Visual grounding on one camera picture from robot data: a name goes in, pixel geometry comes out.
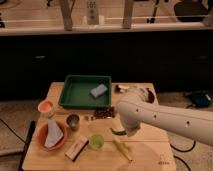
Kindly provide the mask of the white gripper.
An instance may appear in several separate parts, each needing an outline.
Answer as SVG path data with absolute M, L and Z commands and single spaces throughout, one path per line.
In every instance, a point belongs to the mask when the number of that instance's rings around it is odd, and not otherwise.
M 139 124 L 128 125 L 128 124 L 124 123 L 123 128 L 124 128 L 127 136 L 131 137 L 131 136 L 134 136 L 140 130 L 140 125 Z

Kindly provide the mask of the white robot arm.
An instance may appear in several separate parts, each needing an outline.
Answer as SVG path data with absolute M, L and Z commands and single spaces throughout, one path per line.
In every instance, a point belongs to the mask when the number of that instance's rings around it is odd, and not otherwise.
M 128 136 L 145 123 L 213 146 L 213 112 L 155 105 L 133 92 L 124 94 L 116 108 Z

